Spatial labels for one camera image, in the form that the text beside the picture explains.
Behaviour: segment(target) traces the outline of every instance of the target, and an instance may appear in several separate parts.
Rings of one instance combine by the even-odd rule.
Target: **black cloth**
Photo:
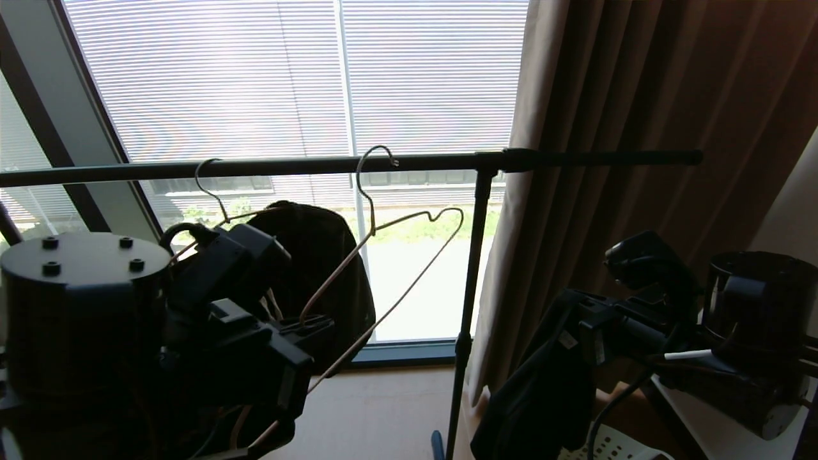
[[[285,318],[298,317],[318,287],[338,267],[357,242],[339,214],[317,206],[278,201],[279,208],[257,214],[248,224],[273,235],[292,256],[290,270],[271,280],[276,302]],[[323,373],[375,323],[375,301],[363,259],[356,256],[310,309],[335,321],[335,336],[317,353],[312,372]]]
[[[492,395],[474,438],[476,460],[558,458],[581,448],[591,424],[596,385],[577,339],[584,297],[563,291],[546,311],[522,363]],[[560,333],[565,330],[571,338]]]

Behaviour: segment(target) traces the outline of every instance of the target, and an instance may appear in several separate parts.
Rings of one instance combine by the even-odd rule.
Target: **bolt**
[[[55,237],[43,238],[43,249],[56,249],[60,245],[60,240]]]
[[[55,277],[60,274],[60,263],[59,262],[46,262],[43,264],[43,276],[47,277]]]
[[[145,268],[145,261],[142,259],[133,259],[128,266],[132,272],[141,272]]]

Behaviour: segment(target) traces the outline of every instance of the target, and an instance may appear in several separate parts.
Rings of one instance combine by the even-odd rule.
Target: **brown curtain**
[[[567,286],[622,295],[604,252],[655,229],[702,279],[743,249],[818,124],[818,2],[532,1],[510,144],[700,148],[698,167],[508,178],[468,383],[496,390]]]

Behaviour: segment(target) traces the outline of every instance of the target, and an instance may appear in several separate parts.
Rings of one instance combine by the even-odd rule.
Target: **curtain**
[[[514,371],[561,289],[627,294],[601,264],[624,237],[656,230],[699,279],[749,245],[818,124],[816,17],[818,2],[530,3],[511,146],[700,148],[704,162],[509,175],[472,404]]]

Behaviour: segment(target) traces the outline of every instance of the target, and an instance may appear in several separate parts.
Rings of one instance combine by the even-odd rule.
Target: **white basket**
[[[596,448],[599,452],[594,452],[596,460],[653,460],[658,455],[664,455],[668,460],[673,457],[661,450],[650,448],[633,438],[616,431],[610,426],[600,426],[600,432],[596,435]],[[582,449],[569,452],[562,449],[559,460],[586,460],[588,455],[587,444]]]

